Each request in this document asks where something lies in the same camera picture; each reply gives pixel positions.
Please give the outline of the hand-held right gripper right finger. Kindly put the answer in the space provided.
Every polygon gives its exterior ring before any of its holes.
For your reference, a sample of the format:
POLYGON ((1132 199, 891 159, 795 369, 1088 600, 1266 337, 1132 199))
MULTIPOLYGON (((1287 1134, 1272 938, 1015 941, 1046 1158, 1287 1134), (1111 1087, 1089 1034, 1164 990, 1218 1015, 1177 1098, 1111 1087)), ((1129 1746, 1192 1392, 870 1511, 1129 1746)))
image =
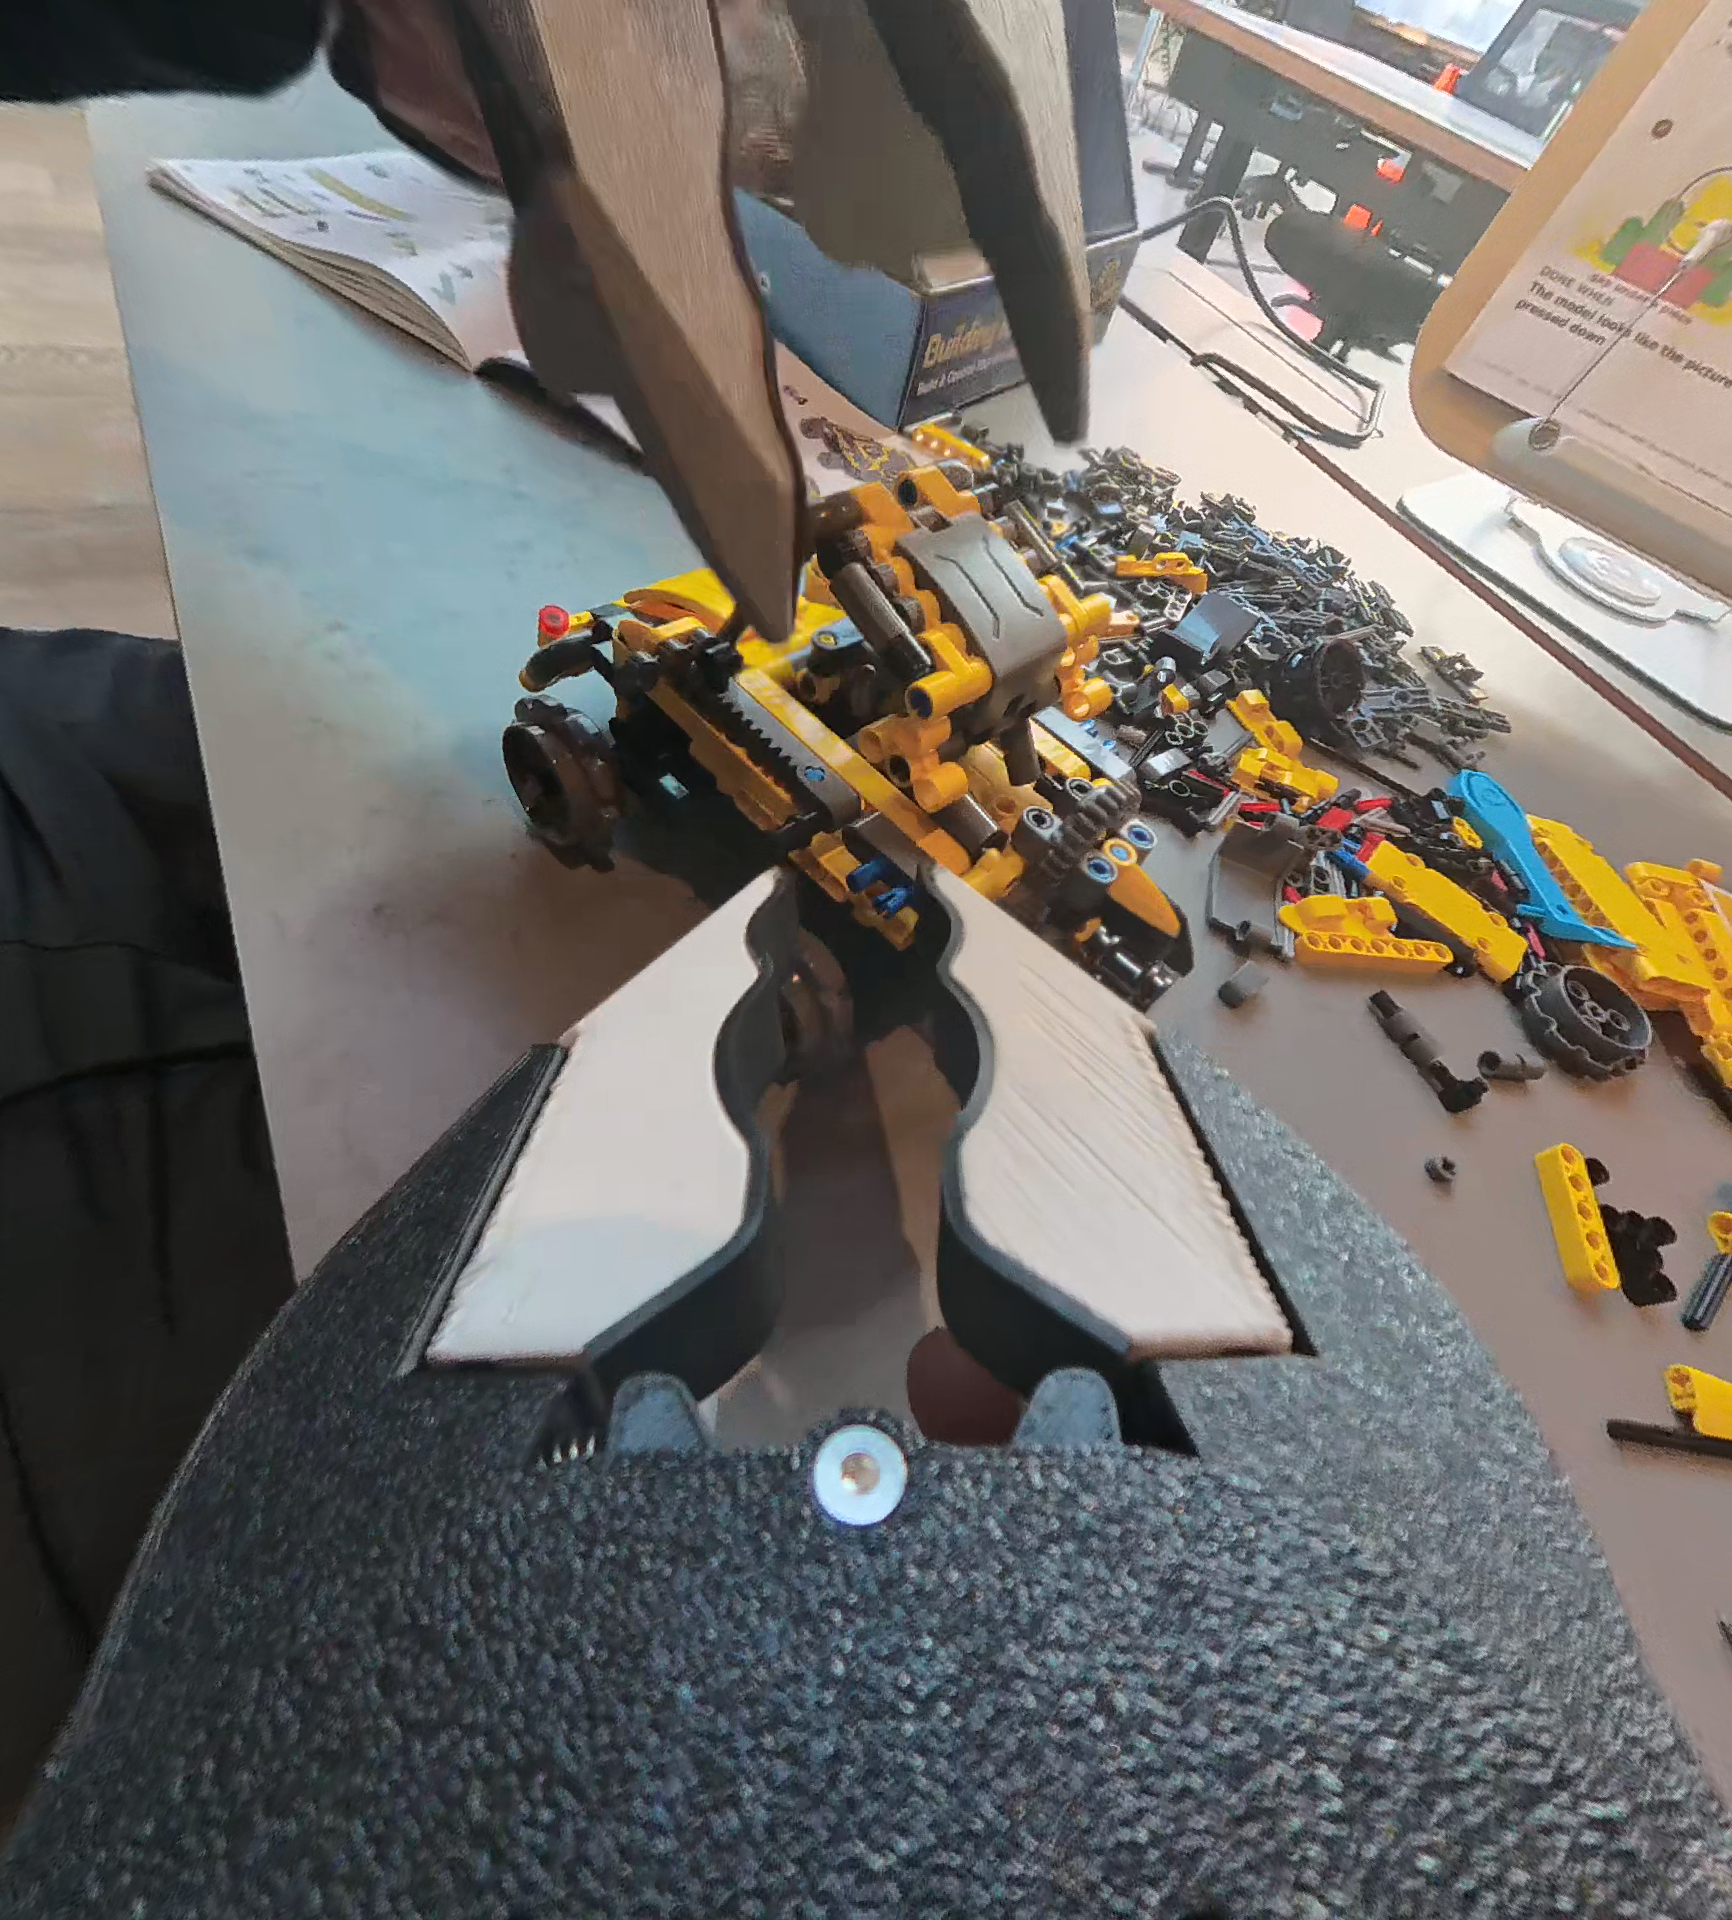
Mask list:
POLYGON ((1194 1451, 1165 1369, 1284 1359, 1297 1321, 1154 1024, 941 865, 923 874, 944 1327, 1031 1398, 1091 1373, 1135 1449, 1194 1451))

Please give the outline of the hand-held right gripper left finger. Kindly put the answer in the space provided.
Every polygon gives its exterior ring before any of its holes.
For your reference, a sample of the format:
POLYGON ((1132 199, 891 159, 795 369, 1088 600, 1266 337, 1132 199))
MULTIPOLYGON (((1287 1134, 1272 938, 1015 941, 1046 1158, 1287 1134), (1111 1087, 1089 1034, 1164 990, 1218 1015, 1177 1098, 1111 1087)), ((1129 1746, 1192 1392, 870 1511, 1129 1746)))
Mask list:
POLYGON ((605 1446, 640 1378, 713 1398, 766 1346, 770 1138, 800 906, 763 874, 540 1047, 420 1308, 443 1380, 552 1376, 537 1453, 605 1446))

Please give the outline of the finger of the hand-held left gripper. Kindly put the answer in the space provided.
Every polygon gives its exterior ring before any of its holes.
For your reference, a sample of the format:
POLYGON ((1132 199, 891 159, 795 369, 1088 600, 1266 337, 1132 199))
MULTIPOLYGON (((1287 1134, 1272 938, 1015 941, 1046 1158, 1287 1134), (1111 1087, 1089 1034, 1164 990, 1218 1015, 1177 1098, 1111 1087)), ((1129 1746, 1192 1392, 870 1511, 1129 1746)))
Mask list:
POLYGON ((1091 282, 1060 2, 869 2, 941 150, 1046 430, 1077 443, 1091 394, 1091 282))
POLYGON ((507 4, 514 318, 545 378, 606 392, 737 611, 791 626, 803 472, 728 179, 712 4, 507 4))

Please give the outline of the grey toothed rack piece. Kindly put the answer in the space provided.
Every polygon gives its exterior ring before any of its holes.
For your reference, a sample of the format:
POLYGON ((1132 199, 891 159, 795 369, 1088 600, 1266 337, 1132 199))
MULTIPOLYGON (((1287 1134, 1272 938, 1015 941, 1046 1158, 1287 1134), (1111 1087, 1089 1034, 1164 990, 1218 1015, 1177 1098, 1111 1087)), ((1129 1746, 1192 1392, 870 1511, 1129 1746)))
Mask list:
POLYGON ((663 677, 647 699, 674 720, 695 761, 763 828, 795 820, 814 830, 859 819, 859 798, 787 720, 743 680, 663 677))

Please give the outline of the yellow toy brick vehicle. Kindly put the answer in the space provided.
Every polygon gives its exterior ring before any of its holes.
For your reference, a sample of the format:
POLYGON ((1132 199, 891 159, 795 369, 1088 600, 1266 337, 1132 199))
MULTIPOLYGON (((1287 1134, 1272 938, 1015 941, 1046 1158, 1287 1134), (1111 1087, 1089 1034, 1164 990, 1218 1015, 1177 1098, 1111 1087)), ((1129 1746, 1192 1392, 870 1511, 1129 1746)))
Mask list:
POLYGON ((1190 925, 1148 870, 1135 820, 1052 900, 1022 893, 1011 850, 1045 778, 1095 771, 1054 720, 1111 707, 1097 673, 1117 617, 1031 548, 964 463, 860 483, 814 503, 795 621, 763 637, 707 566, 582 611, 543 606, 502 730, 502 767, 529 830, 567 869, 606 874, 613 830, 644 808, 712 792, 827 906, 895 949, 923 921, 923 870, 941 865, 1098 985, 1147 1012, 1192 965, 1190 925), (650 705, 663 677, 743 680, 853 787, 859 819, 763 828, 650 705))

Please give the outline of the person's left forearm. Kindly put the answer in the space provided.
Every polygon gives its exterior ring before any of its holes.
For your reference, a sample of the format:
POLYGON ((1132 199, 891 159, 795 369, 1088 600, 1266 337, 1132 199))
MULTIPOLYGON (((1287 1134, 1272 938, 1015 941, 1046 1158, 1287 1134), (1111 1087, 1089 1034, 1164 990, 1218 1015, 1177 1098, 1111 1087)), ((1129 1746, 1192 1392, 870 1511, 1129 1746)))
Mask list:
POLYGON ((0 2, 0 104, 267 96, 318 52, 326 2, 0 2))

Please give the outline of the person's right hand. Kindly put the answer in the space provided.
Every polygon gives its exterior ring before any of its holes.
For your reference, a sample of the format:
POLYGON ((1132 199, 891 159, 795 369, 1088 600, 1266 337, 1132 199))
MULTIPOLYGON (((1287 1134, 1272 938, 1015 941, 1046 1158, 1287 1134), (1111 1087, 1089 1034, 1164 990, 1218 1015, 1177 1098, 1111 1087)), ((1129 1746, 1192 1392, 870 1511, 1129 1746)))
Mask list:
POLYGON ((947 1327, 932 1327, 913 1341, 903 1392, 912 1421, 926 1439, 962 1449, 1007 1446, 1026 1407, 947 1327))

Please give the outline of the person's left hand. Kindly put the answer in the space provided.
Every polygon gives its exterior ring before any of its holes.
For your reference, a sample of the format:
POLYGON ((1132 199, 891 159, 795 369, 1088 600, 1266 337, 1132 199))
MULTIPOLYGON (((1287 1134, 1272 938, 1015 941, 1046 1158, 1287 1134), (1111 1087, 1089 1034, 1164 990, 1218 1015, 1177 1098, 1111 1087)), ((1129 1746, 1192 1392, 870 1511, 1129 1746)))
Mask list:
POLYGON ((546 158, 552 96, 521 4, 336 2, 331 75, 416 154, 502 196, 546 158))

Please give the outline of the dark blue kit box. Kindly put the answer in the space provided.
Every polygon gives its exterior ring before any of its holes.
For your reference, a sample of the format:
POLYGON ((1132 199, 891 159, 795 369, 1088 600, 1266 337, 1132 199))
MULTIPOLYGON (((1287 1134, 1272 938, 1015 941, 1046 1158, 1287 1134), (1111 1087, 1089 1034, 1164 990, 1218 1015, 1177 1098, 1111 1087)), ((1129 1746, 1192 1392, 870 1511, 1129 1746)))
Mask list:
MULTIPOLYGON (((1063 2, 1080 154, 1091 345, 1138 249, 1114 4, 1063 2)), ((967 278, 889 278, 834 265, 790 211, 734 186, 776 340, 878 420, 906 426, 1027 386, 985 265, 967 278)))

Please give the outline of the open instruction booklet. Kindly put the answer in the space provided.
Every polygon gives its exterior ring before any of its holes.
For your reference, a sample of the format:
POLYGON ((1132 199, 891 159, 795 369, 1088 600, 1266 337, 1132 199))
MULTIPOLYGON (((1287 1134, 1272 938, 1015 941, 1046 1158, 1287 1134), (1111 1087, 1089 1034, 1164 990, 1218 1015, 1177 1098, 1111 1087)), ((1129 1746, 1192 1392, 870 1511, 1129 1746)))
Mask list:
POLYGON ((147 183, 464 372, 529 369, 510 204, 413 153, 159 159, 147 183))

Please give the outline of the cluttered background table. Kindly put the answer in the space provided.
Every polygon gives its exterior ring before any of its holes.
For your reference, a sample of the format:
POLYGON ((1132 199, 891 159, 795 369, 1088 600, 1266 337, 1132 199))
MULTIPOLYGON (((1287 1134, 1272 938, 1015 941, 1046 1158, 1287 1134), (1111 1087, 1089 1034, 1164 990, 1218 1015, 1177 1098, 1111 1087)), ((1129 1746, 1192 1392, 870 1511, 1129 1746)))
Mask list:
POLYGON ((1446 96, 1349 46, 1295 27, 1270 23, 1227 4, 1159 2, 1148 20, 1167 20, 1184 34, 1223 46, 1260 67, 1276 83, 1297 86, 1328 108, 1371 127, 1393 148, 1512 192, 1541 158, 1544 140, 1464 97, 1446 96))

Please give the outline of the black background office chair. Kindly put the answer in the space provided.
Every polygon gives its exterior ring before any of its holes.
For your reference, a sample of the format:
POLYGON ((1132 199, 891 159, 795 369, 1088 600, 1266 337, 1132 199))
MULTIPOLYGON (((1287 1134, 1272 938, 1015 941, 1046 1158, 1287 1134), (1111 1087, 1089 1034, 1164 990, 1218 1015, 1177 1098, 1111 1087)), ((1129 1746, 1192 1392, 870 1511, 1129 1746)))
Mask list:
POLYGON ((1267 218, 1262 248, 1299 286, 1287 299, 1317 324, 1312 347, 1336 360, 1410 347, 1449 286, 1437 261, 1393 248, 1378 223, 1352 227, 1295 199, 1267 218))

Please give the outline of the dark grey gear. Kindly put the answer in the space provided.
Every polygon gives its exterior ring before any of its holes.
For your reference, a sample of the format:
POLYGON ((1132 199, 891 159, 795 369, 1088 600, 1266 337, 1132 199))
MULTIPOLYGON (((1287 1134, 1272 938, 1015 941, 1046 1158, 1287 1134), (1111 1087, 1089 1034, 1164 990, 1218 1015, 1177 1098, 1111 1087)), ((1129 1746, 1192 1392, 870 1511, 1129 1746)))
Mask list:
POLYGON ((1120 836, 1142 807, 1142 783, 1114 778, 1045 778, 1014 830, 1011 850, 1022 859, 1020 888, 1032 900, 1052 900, 1083 861, 1120 836))

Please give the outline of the short yellow beam brick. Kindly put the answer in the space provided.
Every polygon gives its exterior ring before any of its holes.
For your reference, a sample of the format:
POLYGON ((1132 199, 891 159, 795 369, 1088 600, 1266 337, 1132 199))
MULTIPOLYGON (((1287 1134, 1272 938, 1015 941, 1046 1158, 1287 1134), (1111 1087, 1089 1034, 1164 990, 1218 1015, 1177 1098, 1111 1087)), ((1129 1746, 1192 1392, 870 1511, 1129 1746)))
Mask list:
POLYGON ((1581 1295, 1619 1289, 1619 1266, 1599 1201, 1604 1166, 1571 1141, 1541 1150, 1531 1164, 1563 1279, 1581 1295))

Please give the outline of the pile of loose brick pieces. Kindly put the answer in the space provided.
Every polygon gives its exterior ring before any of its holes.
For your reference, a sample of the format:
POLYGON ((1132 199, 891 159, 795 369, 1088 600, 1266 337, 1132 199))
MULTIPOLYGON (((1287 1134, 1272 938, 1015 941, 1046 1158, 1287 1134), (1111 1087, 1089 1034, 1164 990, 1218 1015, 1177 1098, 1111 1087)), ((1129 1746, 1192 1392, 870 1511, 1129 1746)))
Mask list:
MULTIPOLYGON (((1647 1012, 1649 1058, 1673 1052, 1732 1122, 1732 934, 1709 895, 1726 889, 1723 869, 1617 865, 1578 828, 1525 812, 1579 913, 1636 949, 1531 927, 1518 882, 1446 792, 1461 768, 1498 780, 1478 748, 1508 732, 1505 713, 1479 699, 1464 654, 1420 643, 1409 656, 1404 611, 1340 550, 1272 533, 1235 495, 1184 500, 1177 479, 1138 451, 1085 451, 1077 468, 1048 472, 952 416, 885 444, 824 444, 824 461, 853 485, 964 463, 977 497, 1020 520, 1067 583, 1114 602, 1097 665, 1111 707, 1054 729, 1085 761, 1116 739, 1117 761, 1104 773, 1142 783, 1142 815, 1210 839, 1205 925, 1236 958, 1220 1001, 1246 1005, 1267 963, 1368 987, 1368 1019, 1461 1116, 1486 1087, 1549 1071, 1579 1085, 1647 1071, 1578 1079, 1525 1037, 1516 981, 1540 963, 1581 963, 1647 1012), (1302 732, 1267 705, 1267 670, 1292 645, 1340 636, 1362 651, 1366 695, 1336 729, 1302 732)), ((1622 1296, 1682 1308, 1686 1295, 1665 1267, 1673 1223, 1611 1206, 1604 1187, 1622 1296)), ((1709 1257, 1732 1254, 1732 1187, 1706 1234, 1709 1257)))

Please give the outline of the dark grey toothed wheel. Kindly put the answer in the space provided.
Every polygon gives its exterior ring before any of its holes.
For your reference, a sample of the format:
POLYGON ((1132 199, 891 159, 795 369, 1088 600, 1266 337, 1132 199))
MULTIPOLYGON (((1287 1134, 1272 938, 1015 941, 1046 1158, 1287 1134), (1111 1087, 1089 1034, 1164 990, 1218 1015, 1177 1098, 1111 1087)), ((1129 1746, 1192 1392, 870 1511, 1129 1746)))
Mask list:
POLYGON ((1647 1012, 1590 965, 1531 965, 1516 981, 1516 1008, 1535 1052, 1578 1079, 1622 1079, 1649 1058, 1647 1012))

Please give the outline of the black tyre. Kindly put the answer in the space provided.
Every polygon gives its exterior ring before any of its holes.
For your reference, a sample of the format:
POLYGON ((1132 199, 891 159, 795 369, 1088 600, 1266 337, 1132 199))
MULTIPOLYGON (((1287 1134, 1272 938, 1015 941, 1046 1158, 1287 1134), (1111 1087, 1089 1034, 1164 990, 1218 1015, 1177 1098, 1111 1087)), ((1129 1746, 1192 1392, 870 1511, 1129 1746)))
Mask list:
POLYGON ((1292 645, 1267 670, 1267 705, 1302 732, 1336 729, 1366 695, 1362 651, 1349 637, 1292 645))

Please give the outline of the instruction sign board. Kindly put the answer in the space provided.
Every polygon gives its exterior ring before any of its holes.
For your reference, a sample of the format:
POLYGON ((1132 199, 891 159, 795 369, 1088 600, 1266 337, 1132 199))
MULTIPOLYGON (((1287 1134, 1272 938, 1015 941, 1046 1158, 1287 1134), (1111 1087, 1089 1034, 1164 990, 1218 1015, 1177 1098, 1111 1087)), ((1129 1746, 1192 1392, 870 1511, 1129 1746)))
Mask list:
POLYGON ((1732 2, 1641 11, 1433 306, 1409 401, 1732 602, 1732 2))

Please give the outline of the white sign base plate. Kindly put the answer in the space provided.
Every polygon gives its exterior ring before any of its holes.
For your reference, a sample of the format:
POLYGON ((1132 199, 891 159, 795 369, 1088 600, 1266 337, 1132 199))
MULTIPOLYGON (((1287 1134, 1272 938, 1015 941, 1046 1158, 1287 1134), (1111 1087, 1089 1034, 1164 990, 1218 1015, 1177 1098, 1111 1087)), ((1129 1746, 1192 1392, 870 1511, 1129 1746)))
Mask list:
POLYGON ((1399 514, 1540 619, 1732 732, 1732 605, 1478 472, 1402 492, 1399 514))

